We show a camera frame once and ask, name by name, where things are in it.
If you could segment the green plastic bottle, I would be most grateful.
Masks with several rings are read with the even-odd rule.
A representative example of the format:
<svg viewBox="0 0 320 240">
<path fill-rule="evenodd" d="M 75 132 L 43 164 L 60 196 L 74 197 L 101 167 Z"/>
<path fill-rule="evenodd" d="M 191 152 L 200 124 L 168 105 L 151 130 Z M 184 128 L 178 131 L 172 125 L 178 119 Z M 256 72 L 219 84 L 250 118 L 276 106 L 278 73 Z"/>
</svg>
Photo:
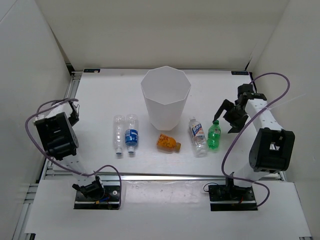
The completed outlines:
<svg viewBox="0 0 320 240">
<path fill-rule="evenodd" d="M 208 147 L 212 150 L 217 149 L 220 144 L 221 128 L 219 120 L 213 121 L 211 127 L 208 129 Z"/>
</svg>

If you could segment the white label clear bottle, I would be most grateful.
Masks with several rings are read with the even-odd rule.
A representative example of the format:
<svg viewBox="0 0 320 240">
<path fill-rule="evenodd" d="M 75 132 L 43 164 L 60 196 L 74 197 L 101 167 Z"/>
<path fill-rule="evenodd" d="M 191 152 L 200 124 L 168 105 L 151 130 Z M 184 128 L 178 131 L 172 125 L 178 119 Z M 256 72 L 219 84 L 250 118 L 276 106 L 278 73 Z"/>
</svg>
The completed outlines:
<svg viewBox="0 0 320 240">
<path fill-rule="evenodd" d="M 202 124 L 195 117 L 190 118 L 188 123 L 191 139 L 194 145 L 195 154 L 203 157 L 208 153 L 207 139 Z"/>
</svg>

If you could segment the clear unlabelled plastic bottle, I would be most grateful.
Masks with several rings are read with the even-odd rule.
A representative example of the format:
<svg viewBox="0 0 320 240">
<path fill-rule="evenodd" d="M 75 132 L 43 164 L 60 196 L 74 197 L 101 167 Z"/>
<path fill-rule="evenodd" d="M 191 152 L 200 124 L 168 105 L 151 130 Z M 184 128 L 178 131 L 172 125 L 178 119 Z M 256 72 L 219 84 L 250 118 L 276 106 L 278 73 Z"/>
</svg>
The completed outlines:
<svg viewBox="0 0 320 240">
<path fill-rule="evenodd" d="M 116 115 L 113 118 L 113 146 L 117 157 L 120 157 L 123 154 L 125 135 L 124 125 L 125 117 L 123 115 Z"/>
</svg>

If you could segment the blue label clear bottle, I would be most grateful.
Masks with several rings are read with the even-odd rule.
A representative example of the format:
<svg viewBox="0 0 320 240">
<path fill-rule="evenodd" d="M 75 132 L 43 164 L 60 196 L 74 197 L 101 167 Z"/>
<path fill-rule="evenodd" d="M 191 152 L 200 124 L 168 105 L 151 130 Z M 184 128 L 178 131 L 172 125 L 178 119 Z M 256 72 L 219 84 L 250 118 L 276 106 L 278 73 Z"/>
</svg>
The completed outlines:
<svg viewBox="0 0 320 240">
<path fill-rule="evenodd" d="M 134 155 L 139 143 L 139 120 L 137 115 L 126 116 L 125 146 L 130 155 Z"/>
</svg>

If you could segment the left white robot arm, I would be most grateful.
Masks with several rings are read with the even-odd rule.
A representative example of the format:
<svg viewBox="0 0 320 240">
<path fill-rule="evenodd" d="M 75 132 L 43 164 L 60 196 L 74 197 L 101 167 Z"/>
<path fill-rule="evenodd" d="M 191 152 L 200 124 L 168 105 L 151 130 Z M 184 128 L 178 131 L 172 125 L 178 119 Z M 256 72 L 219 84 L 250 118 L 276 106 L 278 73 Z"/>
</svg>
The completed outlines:
<svg viewBox="0 0 320 240">
<path fill-rule="evenodd" d="M 76 191 L 86 198 L 100 200 L 105 195 L 101 179 L 76 157 L 79 141 L 73 126 L 79 121 L 77 107 L 72 101 L 54 101 L 51 106 L 49 113 L 37 110 L 34 121 L 44 152 L 61 168 L 70 170 L 76 178 L 72 185 Z"/>
</svg>

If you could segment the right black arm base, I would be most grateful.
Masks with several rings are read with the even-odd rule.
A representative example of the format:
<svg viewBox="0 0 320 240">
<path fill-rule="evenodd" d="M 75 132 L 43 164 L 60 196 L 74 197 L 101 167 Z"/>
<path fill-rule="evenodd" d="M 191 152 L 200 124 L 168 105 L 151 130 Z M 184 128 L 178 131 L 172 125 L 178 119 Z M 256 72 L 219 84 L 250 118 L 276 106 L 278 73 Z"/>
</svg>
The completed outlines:
<svg viewBox="0 0 320 240">
<path fill-rule="evenodd" d="M 253 187 L 239 187 L 234 180 L 226 178 L 225 184 L 209 182 L 203 186 L 209 194 L 211 212 L 257 211 Z"/>
</svg>

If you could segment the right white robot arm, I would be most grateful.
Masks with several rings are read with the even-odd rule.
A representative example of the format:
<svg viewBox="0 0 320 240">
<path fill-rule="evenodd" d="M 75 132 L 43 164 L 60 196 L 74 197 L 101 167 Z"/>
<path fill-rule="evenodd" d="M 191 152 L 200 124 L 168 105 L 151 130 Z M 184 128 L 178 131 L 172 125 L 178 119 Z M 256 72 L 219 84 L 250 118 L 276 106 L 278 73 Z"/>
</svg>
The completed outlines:
<svg viewBox="0 0 320 240">
<path fill-rule="evenodd" d="M 279 125 L 267 105 L 267 98 L 262 93 L 239 93 L 235 102 L 225 99 L 214 115 L 213 120 L 216 121 L 226 111 L 223 118 L 230 123 L 229 133 L 243 131 L 248 118 L 257 131 L 249 151 L 248 163 L 231 174 L 233 182 L 224 188 L 230 200 L 238 199 L 243 188 L 251 187 L 264 176 L 289 168 L 295 134 Z"/>
</svg>

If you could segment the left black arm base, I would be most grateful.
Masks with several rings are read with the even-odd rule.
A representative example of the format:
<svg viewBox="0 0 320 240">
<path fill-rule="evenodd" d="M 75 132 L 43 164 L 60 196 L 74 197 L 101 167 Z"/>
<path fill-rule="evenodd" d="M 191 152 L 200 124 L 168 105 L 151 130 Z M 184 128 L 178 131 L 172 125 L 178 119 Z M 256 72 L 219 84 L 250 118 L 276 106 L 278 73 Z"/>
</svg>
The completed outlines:
<svg viewBox="0 0 320 240">
<path fill-rule="evenodd" d="M 102 184 L 102 187 L 95 183 L 89 185 L 89 188 L 73 184 L 72 188 L 76 190 L 73 208 L 75 210 L 119 210 L 120 185 Z"/>
</svg>

